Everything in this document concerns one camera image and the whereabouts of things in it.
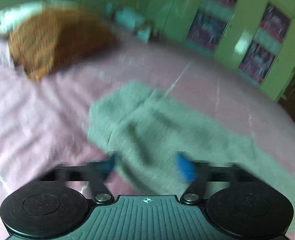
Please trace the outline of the white patterned pillow under orange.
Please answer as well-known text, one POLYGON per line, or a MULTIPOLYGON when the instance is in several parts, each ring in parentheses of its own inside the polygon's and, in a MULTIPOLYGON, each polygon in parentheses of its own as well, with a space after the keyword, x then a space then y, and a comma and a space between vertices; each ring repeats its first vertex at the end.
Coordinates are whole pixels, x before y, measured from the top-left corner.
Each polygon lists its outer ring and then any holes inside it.
POLYGON ((22 21, 43 12, 49 4, 43 1, 18 4, 0 10, 0 35, 8 36, 22 21))

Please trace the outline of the grey-green pants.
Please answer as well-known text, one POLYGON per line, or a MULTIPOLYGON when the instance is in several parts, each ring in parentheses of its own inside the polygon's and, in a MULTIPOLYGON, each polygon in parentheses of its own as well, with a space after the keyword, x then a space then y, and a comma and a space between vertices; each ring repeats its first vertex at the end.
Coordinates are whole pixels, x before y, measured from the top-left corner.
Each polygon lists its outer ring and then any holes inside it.
POLYGON ((142 193, 181 194, 186 189, 178 152, 215 166, 238 163, 283 193, 294 206, 295 178, 245 136, 235 134, 160 90, 133 82, 89 110, 87 138, 105 153, 117 152, 117 171, 142 193))

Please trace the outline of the upper right poster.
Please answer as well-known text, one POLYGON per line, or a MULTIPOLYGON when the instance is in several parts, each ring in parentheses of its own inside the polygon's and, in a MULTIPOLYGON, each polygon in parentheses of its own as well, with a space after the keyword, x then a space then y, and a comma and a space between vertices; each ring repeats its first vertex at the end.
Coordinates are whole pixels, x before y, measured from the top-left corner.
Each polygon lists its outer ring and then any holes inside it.
POLYGON ((271 3, 267 4, 259 27, 278 42, 283 42, 291 20, 271 3))

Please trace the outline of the lower left poster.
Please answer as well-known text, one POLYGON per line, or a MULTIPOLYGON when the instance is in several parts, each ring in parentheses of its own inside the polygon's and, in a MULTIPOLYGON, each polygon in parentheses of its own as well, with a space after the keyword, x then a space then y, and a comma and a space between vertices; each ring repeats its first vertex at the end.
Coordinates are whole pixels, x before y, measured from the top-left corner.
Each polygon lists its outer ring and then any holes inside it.
POLYGON ((198 10, 186 39, 214 51, 218 46, 227 23, 198 10))

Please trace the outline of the lower right poster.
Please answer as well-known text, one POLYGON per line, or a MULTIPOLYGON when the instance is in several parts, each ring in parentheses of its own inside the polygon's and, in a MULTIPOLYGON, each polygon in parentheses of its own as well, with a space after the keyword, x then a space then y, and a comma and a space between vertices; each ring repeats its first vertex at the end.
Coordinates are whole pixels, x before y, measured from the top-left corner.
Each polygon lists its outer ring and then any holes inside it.
POLYGON ((239 70, 250 81, 261 84, 268 73, 275 55, 261 44, 252 42, 239 65, 239 70))

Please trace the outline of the orange striped pillow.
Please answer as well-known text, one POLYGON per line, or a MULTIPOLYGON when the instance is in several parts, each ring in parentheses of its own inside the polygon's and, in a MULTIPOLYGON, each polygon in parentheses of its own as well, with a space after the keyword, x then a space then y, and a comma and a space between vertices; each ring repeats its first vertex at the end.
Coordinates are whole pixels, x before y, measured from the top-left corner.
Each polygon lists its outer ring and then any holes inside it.
POLYGON ((116 42, 99 16, 79 8, 51 8, 10 32, 9 51, 30 79, 39 80, 116 42))

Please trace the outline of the pink grid bedsheet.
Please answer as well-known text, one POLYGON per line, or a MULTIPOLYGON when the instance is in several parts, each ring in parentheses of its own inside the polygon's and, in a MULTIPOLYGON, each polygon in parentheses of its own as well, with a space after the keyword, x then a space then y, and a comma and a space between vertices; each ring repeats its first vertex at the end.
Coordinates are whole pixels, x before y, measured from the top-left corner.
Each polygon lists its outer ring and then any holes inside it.
MULTIPOLYGON (((295 125, 276 102, 211 59, 123 35, 120 47, 39 82, 0 67, 0 205, 57 164, 101 158, 103 153, 87 142, 90 106, 132 81, 160 88, 249 137, 295 177, 295 125)), ((0 219, 0 239, 7 237, 0 219)))

